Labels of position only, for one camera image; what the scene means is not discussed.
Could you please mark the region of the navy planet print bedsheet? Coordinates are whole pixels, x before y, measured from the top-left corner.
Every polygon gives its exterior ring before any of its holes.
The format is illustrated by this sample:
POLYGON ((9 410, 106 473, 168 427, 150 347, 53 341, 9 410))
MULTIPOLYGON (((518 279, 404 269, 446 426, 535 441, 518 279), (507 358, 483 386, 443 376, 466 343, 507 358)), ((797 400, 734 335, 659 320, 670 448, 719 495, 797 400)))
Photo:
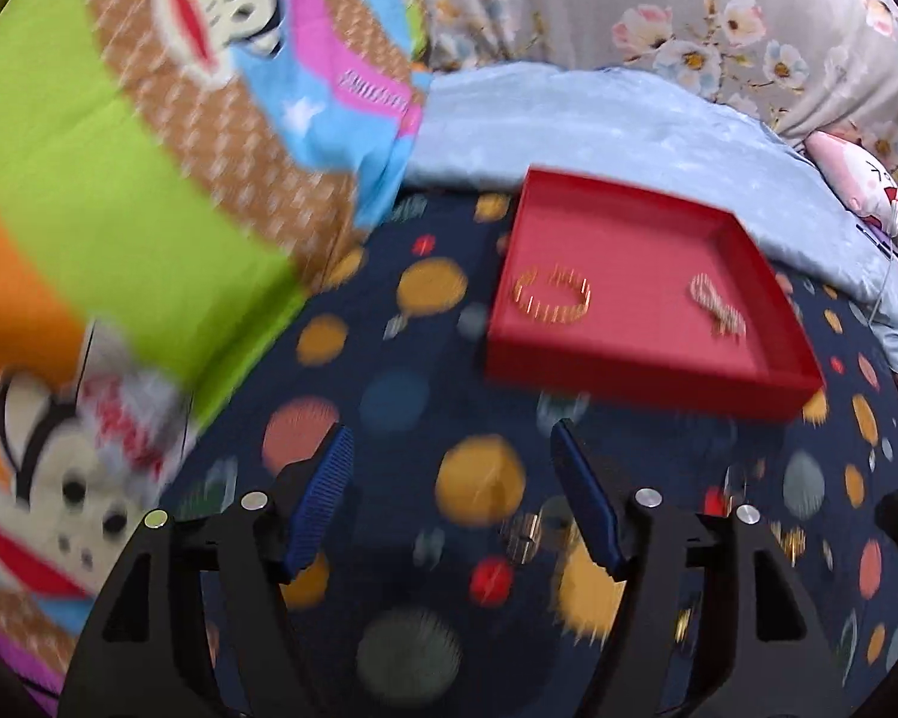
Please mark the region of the navy planet print bedsheet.
POLYGON ((898 660, 898 393, 863 309, 775 271, 826 382, 787 425, 629 410, 483 374, 508 199, 417 193, 353 251, 187 457, 163 502, 193 519, 355 436, 316 562, 283 596, 342 716, 568 716, 623 588, 588 557, 550 459, 571 420, 683 509, 748 503, 818 608, 850 702, 898 660))

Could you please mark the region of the red cardboard tray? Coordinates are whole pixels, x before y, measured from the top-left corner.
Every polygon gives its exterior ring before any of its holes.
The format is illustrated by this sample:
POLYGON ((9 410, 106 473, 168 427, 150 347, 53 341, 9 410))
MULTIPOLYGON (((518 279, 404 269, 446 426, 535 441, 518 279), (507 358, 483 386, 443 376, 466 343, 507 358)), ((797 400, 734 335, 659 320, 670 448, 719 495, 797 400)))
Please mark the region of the red cardboard tray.
POLYGON ((788 421, 823 373, 773 269, 707 204, 533 167, 486 336, 488 378, 788 421))

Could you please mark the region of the pink cat plush pillow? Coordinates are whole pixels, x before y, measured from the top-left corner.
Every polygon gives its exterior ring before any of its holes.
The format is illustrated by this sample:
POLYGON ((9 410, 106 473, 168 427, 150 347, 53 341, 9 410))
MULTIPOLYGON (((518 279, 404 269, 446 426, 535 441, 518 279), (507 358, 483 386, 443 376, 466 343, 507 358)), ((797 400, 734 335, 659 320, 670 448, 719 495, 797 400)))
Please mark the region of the pink cat plush pillow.
POLYGON ((824 132, 811 133, 805 148, 841 203, 898 242, 898 185, 881 161, 858 144, 824 132))

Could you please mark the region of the colourful monkey cartoon blanket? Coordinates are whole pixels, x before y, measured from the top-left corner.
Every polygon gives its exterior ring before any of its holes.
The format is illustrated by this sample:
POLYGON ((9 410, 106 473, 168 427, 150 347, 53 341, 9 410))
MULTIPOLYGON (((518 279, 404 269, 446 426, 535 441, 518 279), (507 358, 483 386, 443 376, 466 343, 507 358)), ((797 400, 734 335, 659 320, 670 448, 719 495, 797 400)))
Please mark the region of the colourful monkey cartoon blanket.
POLYGON ((0 716, 402 182, 410 0, 0 0, 0 716))

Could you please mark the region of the light blue pillow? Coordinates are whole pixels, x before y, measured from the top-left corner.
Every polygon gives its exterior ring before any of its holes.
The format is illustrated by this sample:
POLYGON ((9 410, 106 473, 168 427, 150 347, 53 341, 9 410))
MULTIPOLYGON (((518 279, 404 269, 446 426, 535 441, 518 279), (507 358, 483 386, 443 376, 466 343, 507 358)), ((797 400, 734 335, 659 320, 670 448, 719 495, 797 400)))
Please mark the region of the light blue pillow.
POLYGON ((530 167, 733 212, 769 258, 868 308, 898 373, 898 261, 864 235, 818 169, 756 118, 627 68, 519 62, 436 76, 406 187, 513 190, 530 167))

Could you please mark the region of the grey floral duvet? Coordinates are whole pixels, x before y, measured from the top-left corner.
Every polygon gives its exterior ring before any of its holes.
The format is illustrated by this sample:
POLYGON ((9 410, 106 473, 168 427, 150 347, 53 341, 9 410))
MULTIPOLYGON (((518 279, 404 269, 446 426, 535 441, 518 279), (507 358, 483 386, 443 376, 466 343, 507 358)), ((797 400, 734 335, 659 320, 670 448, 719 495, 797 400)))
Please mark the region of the grey floral duvet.
POLYGON ((894 0, 424 0, 429 65, 652 71, 791 143, 826 130, 898 167, 894 0))

